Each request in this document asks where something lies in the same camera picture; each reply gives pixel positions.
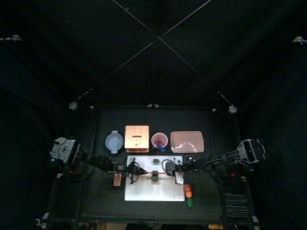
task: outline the cup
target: cup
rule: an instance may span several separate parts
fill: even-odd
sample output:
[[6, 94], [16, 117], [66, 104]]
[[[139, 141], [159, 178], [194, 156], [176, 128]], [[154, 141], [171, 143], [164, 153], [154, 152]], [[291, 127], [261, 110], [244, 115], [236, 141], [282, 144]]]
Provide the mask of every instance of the cup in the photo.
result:
[[154, 145], [155, 148], [160, 150], [160, 152], [164, 152], [166, 149], [164, 147], [168, 145], [168, 137], [164, 133], [156, 133], [151, 137], [151, 144]]

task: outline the black ceiling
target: black ceiling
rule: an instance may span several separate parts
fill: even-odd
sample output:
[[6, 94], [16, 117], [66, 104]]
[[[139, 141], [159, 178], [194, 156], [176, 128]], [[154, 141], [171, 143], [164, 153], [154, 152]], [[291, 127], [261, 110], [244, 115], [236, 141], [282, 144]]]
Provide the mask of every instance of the black ceiling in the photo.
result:
[[240, 105], [297, 51], [306, 6], [303, 0], [6, 0], [0, 36], [22, 37], [7, 50], [67, 103], [92, 89], [79, 102]]

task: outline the orange box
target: orange box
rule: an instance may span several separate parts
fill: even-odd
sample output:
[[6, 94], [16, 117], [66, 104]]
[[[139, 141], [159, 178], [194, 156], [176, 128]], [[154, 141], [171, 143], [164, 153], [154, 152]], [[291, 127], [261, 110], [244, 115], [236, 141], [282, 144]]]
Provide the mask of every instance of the orange box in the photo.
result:
[[148, 126], [126, 126], [124, 148], [127, 153], [148, 153]]

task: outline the tray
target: tray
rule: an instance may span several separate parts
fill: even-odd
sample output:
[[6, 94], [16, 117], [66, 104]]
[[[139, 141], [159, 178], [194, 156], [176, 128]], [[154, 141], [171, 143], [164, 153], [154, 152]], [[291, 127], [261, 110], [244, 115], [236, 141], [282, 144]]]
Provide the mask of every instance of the tray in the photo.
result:
[[200, 131], [171, 132], [171, 150], [174, 153], [204, 152], [204, 139]]

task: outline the small container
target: small container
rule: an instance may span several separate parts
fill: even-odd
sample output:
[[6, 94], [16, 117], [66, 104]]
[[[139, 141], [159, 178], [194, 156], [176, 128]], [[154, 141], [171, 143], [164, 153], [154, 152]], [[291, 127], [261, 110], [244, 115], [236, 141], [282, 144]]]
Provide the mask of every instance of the small container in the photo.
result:
[[111, 153], [115, 155], [124, 145], [124, 138], [119, 134], [118, 130], [114, 130], [111, 135], [106, 138], [106, 146], [111, 150]]
[[155, 148], [164, 152], [164, 147], [168, 145], [168, 137], [164, 133], [156, 133], [151, 138], [151, 144]]

